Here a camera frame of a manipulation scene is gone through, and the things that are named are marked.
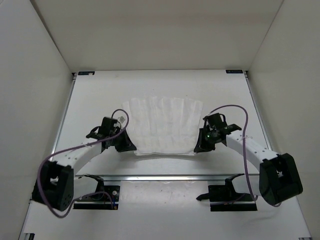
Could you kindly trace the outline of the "white pleated skirt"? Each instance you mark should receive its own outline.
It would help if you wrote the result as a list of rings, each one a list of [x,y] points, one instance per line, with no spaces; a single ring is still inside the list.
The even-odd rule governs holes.
[[[203,102],[190,98],[132,98],[122,104],[134,154],[193,156],[199,135]]]

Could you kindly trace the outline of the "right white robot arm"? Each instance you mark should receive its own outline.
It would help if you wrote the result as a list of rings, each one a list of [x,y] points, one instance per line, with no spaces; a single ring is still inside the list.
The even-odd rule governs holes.
[[[225,179],[217,190],[199,195],[198,201],[209,199],[225,204],[241,200],[243,197],[262,197],[271,206],[300,195],[303,185],[294,158],[288,153],[269,150],[252,138],[236,124],[227,124],[223,114],[215,113],[204,117],[199,130],[195,153],[207,153],[222,143],[251,163],[258,175],[238,173]]]

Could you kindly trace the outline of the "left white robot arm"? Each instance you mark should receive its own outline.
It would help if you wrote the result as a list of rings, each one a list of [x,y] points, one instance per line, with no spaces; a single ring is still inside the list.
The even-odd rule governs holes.
[[[61,151],[56,160],[46,160],[41,165],[31,199],[62,212],[75,201],[110,198],[100,176],[90,173],[77,176],[86,164],[109,147],[114,147],[118,153],[137,149],[118,119],[104,117],[101,125],[94,127],[86,135],[80,147]]]

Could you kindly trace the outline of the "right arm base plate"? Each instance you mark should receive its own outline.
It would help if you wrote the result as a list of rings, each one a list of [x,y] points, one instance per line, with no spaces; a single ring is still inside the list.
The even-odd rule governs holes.
[[[197,201],[209,200],[211,212],[255,212],[257,205],[249,193],[237,193],[232,180],[245,175],[236,174],[224,180],[224,184],[211,184],[208,192],[196,197]]]

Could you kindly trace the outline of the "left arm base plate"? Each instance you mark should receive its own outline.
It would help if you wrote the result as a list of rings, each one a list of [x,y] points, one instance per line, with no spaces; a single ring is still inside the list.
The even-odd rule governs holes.
[[[73,204],[75,210],[119,209],[121,186],[118,182],[106,182],[97,175],[85,174],[74,179]]]

